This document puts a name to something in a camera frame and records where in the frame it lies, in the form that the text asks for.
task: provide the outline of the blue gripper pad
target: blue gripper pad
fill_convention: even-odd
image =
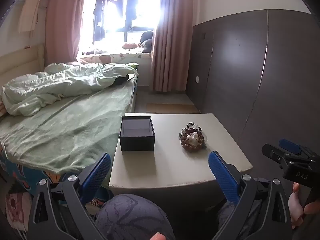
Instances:
[[[82,184],[81,195],[79,199],[83,205],[90,202],[94,198],[97,190],[109,172],[110,167],[110,155],[105,154],[105,156],[101,158],[100,161],[95,165],[91,173],[87,176],[87,179]]]
[[[299,154],[300,153],[300,145],[295,144],[291,141],[288,141],[286,139],[281,139],[279,141],[279,147],[281,147],[282,149],[287,150],[288,152],[291,152],[293,154]]]
[[[233,178],[231,173],[228,171],[225,162],[220,157],[217,151],[213,151],[209,154],[209,167],[216,177],[216,180],[226,196],[227,200],[233,202],[235,205],[238,204],[239,196],[239,185]]]

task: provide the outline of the human hand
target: human hand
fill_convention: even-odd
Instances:
[[[320,212],[320,199],[309,203],[303,208],[298,198],[298,191],[300,184],[294,183],[292,188],[292,194],[289,197],[288,205],[291,216],[292,228],[300,226],[303,222],[303,214],[315,214]]]
[[[166,240],[164,235],[161,235],[159,232],[156,233],[150,240]]]

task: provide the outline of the white tabletop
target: white tabletop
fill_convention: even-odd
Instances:
[[[208,154],[219,152],[226,163],[240,172],[252,165],[233,138],[213,114],[139,114],[150,115],[155,131],[154,151],[121,152],[116,148],[109,187],[158,188],[190,185],[214,180],[208,166]],[[206,134],[207,148],[196,153],[184,150],[179,133],[188,122],[197,123]]]

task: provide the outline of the pink curtain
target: pink curtain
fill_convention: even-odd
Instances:
[[[75,61],[84,0],[49,0],[45,24],[47,64]]]
[[[151,90],[186,89],[192,39],[193,0],[160,0],[161,17],[154,32]]]

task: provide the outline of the white table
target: white table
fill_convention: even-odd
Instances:
[[[138,114],[150,115],[155,131],[154,151],[121,152],[116,148],[109,188],[113,194],[143,196],[161,207],[198,209],[215,205],[223,194],[208,166],[208,155],[219,152],[226,163],[241,173],[252,165],[233,138],[213,114]],[[188,122],[197,123],[208,141],[196,153],[184,150],[179,133]]]

